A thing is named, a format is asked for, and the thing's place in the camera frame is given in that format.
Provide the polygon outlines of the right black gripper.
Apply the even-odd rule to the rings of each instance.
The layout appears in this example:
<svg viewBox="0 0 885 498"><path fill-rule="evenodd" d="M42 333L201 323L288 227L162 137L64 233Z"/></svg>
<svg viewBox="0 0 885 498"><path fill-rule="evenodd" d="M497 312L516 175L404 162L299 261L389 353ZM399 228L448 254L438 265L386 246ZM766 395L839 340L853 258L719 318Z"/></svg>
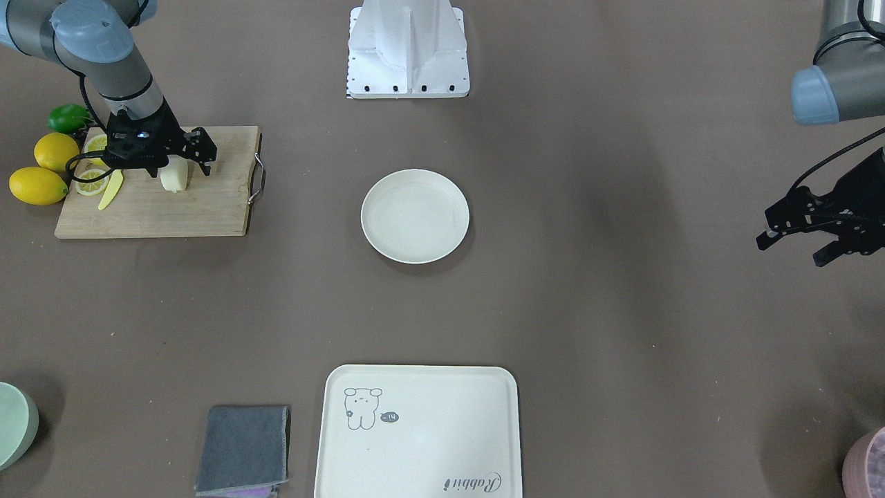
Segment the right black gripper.
<svg viewBox="0 0 885 498"><path fill-rule="evenodd" d="M212 162L218 148L204 127L184 132L177 117L163 101L157 111L142 119L130 118L126 111L109 117L106 126L107 145L102 161L110 168L143 168L155 178L161 167L168 165L168 156L180 156L196 162L204 176L211 176Z"/></svg>

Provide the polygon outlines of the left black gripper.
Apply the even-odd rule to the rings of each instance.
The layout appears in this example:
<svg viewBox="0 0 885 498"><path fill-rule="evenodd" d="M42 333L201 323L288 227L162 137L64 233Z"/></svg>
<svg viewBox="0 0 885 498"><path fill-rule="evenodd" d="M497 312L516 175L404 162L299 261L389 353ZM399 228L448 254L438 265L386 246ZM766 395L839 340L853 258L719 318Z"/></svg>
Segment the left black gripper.
<svg viewBox="0 0 885 498"><path fill-rule="evenodd" d="M843 214L853 215L840 237L813 253L816 267L825 267L835 259L860 253L869 255L883 247L884 162L879 148L835 184L832 194ZM765 229L756 237L756 247L765 251L778 240L796 233L831 229L837 219L819 216L822 201L808 187L790 190L764 211Z"/></svg>

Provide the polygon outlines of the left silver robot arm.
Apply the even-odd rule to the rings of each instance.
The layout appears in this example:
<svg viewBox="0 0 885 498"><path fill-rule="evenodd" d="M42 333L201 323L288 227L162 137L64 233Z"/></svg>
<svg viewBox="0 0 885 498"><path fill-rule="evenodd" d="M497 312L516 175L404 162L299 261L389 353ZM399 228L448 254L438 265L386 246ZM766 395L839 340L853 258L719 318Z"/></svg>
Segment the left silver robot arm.
<svg viewBox="0 0 885 498"><path fill-rule="evenodd" d="M792 79L794 120L831 125L884 113L882 1L827 1L812 65ZM884 246L883 150L837 180L831 192L812 193L801 174L786 195L766 209L765 230L756 246L765 251L796 233L824 231L834 239L812 256L818 267Z"/></svg>

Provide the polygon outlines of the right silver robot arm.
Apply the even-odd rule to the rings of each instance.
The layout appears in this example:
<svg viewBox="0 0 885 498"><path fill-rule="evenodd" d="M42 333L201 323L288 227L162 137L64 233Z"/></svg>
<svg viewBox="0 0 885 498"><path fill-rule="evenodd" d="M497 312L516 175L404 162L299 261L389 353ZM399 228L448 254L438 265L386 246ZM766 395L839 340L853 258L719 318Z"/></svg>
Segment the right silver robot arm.
<svg viewBox="0 0 885 498"><path fill-rule="evenodd" d="M131 34L156 10L155 1L3 1L2 44L91 79L111 112L107 167L156 177L175 155L209 174L217 146L202 127L180 128Z"/></svg>

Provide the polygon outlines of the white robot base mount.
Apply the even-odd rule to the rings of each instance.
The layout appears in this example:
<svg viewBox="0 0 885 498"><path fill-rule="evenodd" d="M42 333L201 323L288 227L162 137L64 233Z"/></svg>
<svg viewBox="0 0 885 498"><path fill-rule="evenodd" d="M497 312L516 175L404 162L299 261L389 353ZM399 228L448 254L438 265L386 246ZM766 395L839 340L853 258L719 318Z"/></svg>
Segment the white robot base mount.
<svg viewBox="0 0 885 498"><path fill-rule="evenodd" d="M350 11L348 98L463 98L470 88L465 16L451 2L364 1Z"/></svg>

